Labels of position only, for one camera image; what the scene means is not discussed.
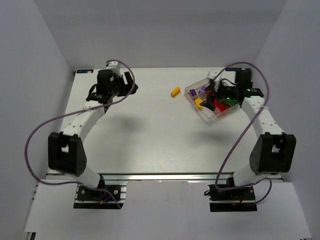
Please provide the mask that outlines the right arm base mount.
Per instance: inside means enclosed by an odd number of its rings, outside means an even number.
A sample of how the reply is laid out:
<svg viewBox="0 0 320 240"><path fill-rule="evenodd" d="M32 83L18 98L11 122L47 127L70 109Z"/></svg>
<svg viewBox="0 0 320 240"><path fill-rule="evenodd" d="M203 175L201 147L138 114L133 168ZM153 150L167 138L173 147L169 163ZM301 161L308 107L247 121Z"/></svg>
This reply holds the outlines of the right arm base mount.
<svg viewBox="0 0 320 240"><path fill-rule="evenodd" d="M234 180L229 173L221 174L207 184L203 195L209 199L209 208L212 213L236 213L256 212L256 195L252 186L242 187L234 190L226 188L234 187Z"/></svg>

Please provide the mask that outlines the red curved lego brick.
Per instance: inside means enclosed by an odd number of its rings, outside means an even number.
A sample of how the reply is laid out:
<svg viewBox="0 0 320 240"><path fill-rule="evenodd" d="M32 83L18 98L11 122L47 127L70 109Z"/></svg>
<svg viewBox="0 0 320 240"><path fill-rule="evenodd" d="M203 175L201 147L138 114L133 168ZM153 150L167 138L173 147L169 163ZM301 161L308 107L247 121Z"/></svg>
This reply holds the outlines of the red curved lego brick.
<svg viewBox="0 0 320 240"><path fill-rule="evenodd" d="M231 105L229 103L216 103L215 107L222 113L229 109Z"/></svg>

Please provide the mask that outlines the purple rounded lego brick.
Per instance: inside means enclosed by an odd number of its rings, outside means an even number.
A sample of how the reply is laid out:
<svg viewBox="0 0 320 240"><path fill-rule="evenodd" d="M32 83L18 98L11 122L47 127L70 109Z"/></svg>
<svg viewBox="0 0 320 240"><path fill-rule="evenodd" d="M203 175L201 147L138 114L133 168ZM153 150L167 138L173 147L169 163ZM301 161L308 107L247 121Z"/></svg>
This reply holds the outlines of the purple rounded lego brick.
<svg viewBox="0 0 320 240"><path fill-rule="evenodd" d="M208 87L204 85L199 89L198 94L205 93L207 90L208 90Z"/></svg>

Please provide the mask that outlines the yellow lego brick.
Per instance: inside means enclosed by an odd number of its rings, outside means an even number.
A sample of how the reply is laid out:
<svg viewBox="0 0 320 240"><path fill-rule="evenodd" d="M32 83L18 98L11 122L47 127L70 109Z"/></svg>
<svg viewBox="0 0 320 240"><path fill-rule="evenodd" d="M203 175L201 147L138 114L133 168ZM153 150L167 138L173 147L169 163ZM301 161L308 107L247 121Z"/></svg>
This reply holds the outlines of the yellow lego brick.
<svg viewBox="0 0 320 240"><path fill-rule="evenodd" d="M181 92L181 88L180 87L176 87L174 90L171 91L170 96L172 98L175 98L180 92Z"/></svg>

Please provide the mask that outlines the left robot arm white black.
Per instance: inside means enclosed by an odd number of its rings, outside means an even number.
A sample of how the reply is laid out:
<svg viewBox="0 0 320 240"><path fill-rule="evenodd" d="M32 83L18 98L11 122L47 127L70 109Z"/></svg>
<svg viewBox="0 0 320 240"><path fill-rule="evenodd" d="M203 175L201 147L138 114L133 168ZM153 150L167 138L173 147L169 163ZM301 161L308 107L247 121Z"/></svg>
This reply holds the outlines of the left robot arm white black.
<svg viewBox="0 0 320 240"><path fill-rule="evenodd" d="M102 189L103 177L87 164L84 141L97 121L114 104L115 97L128 97L137 89L130 71L121 74L116 69L99 70L97 82L88 92L83 111L77 113L74 120L60 132L49 135L48 167L71 176L79 184Z"/></svg>

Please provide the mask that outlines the orange lego block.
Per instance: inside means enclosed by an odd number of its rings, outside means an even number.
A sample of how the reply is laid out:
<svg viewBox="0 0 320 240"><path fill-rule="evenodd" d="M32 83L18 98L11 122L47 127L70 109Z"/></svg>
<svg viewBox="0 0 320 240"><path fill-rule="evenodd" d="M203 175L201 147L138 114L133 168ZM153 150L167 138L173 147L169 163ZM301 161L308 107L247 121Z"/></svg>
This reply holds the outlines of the orange lego block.
<svg viewBox="0 0 320 240"><path fill-rule="evenodd" d="M202 99L201 99L201 98L196 98L196 99L194 100L194 102L195 102L195 105L196 105L197 109L198 109L199 111L201 111L202 108L203 108L203 106L201 105L201 103L203 102Z"/></svg>

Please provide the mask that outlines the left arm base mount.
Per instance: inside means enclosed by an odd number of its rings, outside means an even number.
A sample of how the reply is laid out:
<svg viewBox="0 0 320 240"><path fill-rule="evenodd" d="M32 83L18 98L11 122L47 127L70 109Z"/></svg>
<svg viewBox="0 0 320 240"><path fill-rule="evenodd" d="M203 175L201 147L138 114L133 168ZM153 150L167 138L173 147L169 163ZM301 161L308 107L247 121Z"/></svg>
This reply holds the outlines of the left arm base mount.
<svg viewBox="0 0 320 240"><path fill-rule="evenodd" d="M73 208L84 210L120 210L126 199L127 182L105 181L105 191L94 191L78 186Z"/></svg>

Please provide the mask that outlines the green lego plate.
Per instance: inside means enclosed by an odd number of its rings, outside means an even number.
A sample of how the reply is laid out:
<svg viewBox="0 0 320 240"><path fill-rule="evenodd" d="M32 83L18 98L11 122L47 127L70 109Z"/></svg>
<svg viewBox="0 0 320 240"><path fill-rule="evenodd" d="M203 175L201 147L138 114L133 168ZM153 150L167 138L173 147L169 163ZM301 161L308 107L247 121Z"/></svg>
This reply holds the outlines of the green lego plate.
<svg viewBox="0 0 320 240"><path fill-rule="evenodd" d="M238 102L236 100L233 100L233 99L228 99L227 101L231 106L234 106L234 105L238 104Z"/></svg>

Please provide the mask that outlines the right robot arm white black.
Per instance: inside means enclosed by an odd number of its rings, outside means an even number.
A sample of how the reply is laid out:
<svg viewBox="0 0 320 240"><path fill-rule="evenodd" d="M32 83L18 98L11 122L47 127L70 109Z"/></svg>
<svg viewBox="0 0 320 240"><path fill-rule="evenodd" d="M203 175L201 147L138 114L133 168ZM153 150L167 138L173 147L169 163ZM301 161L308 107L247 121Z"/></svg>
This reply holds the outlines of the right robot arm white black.
<svg viewBox="0 0 320 240"><path fill-rule="evenodd" d="M251 187L270 175L288 173L291 169L297 139L279 127L267 108L268 96L259 88L228 86L210 81L208 94L201 106L214 110L214 102L235 100L246 113L257 136L250 153L249 163L234 172L220 191L234 191Z"/></svg>

